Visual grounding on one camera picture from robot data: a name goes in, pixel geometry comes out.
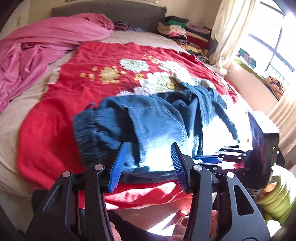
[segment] gray headboard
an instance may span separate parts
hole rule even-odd
[[[141,27],[157,33],[158,22],[165,18],[167,8],[146,3],[123,0],[98,0],[68,4],[52,9],[52,17],[68,17],[74,14],[103,13],[112,21],[123,21],[131,27]]]

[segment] wall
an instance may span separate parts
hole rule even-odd
[[[253,110],[261,110],[268,115],[276,105],[277,99],[266,86],[234,61],[228,70],[230,73],[225,76],[225,79],[235,86]]]
[[[50,17],[51,9],[74,2],[89,0],[31,0],[29,24]],[[221,0],[159,0],[158,4],[148,1],[135,0],[157,6],[167,6],[167,15],[175,15],[181,18],[188,18],[193,23],[205,25],[212,28]]]
[[[18,5],[1,30],[0,39],[5,38],[12,31],[28,24],[30,2],[31,0],[24,0]]]

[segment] window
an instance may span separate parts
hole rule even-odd
[[[295,26],[294,15],[286,15],[273,0],[261,0],[255,6],[249,34],[240,43],[256,61],[252,65],[255,72],[275,77],[286,86],[292,84],[296,73]]]

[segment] white curtain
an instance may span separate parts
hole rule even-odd
[[[268,117],[279,128],[279,148],[286,156],[296,146],[296,89],[289,87]]]
[[[239,50],[239,38],[246,32],[256,0],[222,0],[211,37],[218,42],[210,62],[228,68]]]

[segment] green folded cloth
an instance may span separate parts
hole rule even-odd
[[[162,23],[163,23],[163,25],[165,25],[165,26],[168,26],[168,25],[180,25],[180,26],[183,27],[183,28],[186,27],[186,24],[185,24],[185,23],[181,23],[181,22],[174,21],[174,20],[169,20],[168,22],[163,21]]]
[[[262,209],[280,225],[286,221],[296,204],[296,178],[281,166],[275,166],[279,181],[274,190],[256,201]]]

